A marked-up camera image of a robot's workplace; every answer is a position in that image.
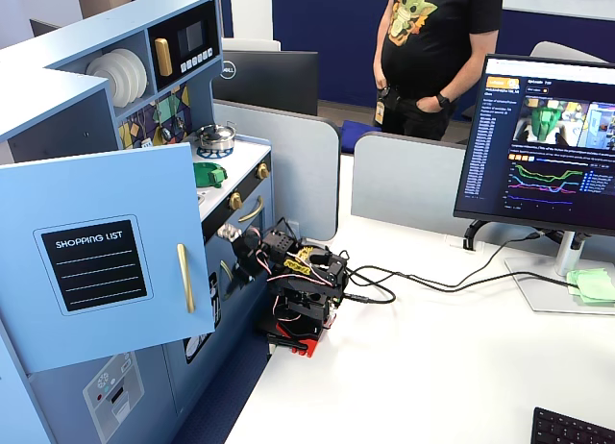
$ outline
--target dell logo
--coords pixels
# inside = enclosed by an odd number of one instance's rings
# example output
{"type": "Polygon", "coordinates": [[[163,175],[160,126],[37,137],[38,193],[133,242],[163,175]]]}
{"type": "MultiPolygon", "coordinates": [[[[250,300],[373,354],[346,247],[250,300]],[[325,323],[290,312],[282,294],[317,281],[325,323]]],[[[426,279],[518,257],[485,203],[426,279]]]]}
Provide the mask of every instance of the dell logo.
{"type": "Polygon", "coordinates": [[[220,74],[220,77],[222,79],[229,80],[229,79],[232,79],[236,73],[237,73],[237,68],[234,67],[233,62],[224,62],[224,67],[222,69],[222,74],[220,74]]]}

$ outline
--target white plate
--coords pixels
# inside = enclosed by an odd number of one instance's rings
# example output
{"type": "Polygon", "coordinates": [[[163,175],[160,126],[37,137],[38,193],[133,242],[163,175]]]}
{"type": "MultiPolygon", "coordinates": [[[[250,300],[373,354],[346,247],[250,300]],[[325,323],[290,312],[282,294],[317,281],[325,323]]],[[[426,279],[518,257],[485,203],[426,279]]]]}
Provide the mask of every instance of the white plate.
{"type": "Polygon", "coordinates": [[[130,98],[130,83],[128,74],[124,68],[113,58],[107,55],[98,57],[91,62],[86,69],[88,76],[96,75],[110,80],[111,100],[117,108],[124,108],[128,105],[130,98]]]}
{"type": "Polygon", "coordinates": [[[98,57],[94,59],[93,62],[87,65],[86,74],[88,76],[93,76],[94,72],[96,72],[96,69],[98,69],[98,66],[100,66],[103,62],[103,57],[98,57]]]}
{"type": "Polygon", "coordinates": [[[103,55],[103,59],[106,62],[106,65],[112,64],[116,68],[120,69],[124,72],[126,76],[126,83],[124,83],[124,88],[128,91],[128,103],[132,103],[136,98],[136,92],[138,90],[138,77],[136,76],[136,71],[133,68],[131,62],[126,60],[125,57],[119,55],[117,53],[108,53],[107,55],[103,55]]]}
{"type": "Polygon", "coordinates": [[[135,68],[136,75],[138,76],[138,91],[136,92],[136,98],[140,98],[143,96],[143,93],[145,93],[145,88],[147,87],[147,73],[145,72],[143,62],[135,53],[126,48],[117,48],[113,50],[113,53],[125,57],[135,68]]]}
{"type": "Polygon", "coordinates": [[[124,70],[117,64],[104,64],[100,66],[96,72],[104,72],[111,74],[115,81],[115,94],[113,95],[113,105],[116,108],[124,108],[128,105],[130,91],[128,90],[128,76],[124,70]]]}
{"type": "Polygon", "coordinates": [[[102,70],[102,69],[97,69],[94,71],[92,76],[109,79],[109,87],[111,88],[111,98],[115,96],[115,94],[117,93],[117,84],[115,83],[115,79],[109,72],[102,70]]]}

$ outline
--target id badge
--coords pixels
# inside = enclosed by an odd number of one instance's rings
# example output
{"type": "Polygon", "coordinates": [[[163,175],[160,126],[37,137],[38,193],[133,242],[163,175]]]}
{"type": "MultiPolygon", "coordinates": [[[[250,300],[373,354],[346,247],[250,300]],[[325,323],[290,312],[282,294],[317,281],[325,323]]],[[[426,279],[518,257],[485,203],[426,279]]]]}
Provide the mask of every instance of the id badge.
{"type": "Polygon", "coordinates": [[[376,104],[376,115],[374,116],[374,120],[380,125],[382,125],[384,121],[384,103],[382,101],[376,104]]]}

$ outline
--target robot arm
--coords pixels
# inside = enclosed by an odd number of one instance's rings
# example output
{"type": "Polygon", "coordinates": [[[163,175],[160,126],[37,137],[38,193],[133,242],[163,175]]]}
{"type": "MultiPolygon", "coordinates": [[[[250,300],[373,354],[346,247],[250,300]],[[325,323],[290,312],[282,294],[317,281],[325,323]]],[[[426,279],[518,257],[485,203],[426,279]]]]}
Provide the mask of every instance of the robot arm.
{"type": "Polygon", "coordinates": [[[292,341],[310,357],[344,299],[348,261],[277,229],[261,233],[249,228],[243,234],[235,230],[225,238],[232,239],[238,284],[251,282],[261,273],[268,275],[269,292],[276,297],[270,317],[278,330],[270,342],[288,346],[292,341]]]}

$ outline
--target wristwatch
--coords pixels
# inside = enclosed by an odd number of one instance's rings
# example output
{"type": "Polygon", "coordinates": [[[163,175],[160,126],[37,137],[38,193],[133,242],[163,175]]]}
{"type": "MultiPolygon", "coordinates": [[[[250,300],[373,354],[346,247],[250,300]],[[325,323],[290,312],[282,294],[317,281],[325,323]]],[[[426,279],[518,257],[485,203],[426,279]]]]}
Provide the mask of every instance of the wristwatch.
{"type": "Polygon", "coordinates": [[[443,110],[447,110],[451,106],[451,100],[449,100],[446,96],[442,96],[442,93],[438,93],[435,97],[438,99],[440,108],[443,110]]]}

